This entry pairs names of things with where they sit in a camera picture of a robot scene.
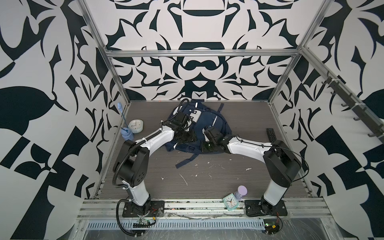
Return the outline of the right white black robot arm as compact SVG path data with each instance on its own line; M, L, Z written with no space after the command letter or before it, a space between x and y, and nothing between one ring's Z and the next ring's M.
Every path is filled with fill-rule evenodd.
M204 153L242 155L266 165L271 180L261 198L261 206L265 209L271 209L280 203L302 169L302 163L298 159L300 155L294 153L282 141L276 140L273 143L248 141L235 135L224 135L214 127L204 130L204 135L208 139L202 145Z

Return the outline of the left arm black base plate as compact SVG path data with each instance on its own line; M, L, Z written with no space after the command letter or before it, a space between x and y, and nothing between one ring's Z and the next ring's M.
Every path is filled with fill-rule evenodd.
M124 205L123 218L147 217L153 214L162 214L165 208L165 201L147 201L143 206L133 202L126 202Z

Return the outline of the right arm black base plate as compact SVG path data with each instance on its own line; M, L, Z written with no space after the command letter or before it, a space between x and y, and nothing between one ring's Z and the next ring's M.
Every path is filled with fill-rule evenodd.
M261 217L261 216L287 216L288 211L283 200L280 200L275 206L267 202L265 199L261 200L245 200L245 212L248 217Z

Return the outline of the navy blue student backpack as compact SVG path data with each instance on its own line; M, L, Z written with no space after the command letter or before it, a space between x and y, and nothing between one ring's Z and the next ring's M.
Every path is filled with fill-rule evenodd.
M203 104L201 101L189 101L182 100L178 107L173 109L168 119L174 116L177 112L183 112L190 116L193 121L193 130L197 136L197 140L193 143L178 144L174 140L165 144L168 152L178 150L180 152L190 153L192 156L176 164L176 168L179 169L186 164L192 162L199 155L215 155L215 154L203 154L202 143L207 142L207 137L204 136L204 130L209 127L215 127L222 134L232 134L232 130L228 124L228 121L222 115L224 104L221 103L217 110L214 110Z

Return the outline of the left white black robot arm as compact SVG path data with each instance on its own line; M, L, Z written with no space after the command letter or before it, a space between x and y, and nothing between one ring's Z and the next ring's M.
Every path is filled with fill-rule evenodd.
M112 178L113 187L129 192L136 206L146 205L150 200L150 194L146 189L144 179L148 172L151 154L171 142L177 134L191 135L192 123L190 116L178 112L169 120L162 122L161 127L150 135L137 141L126 141L127 151L116 160Z

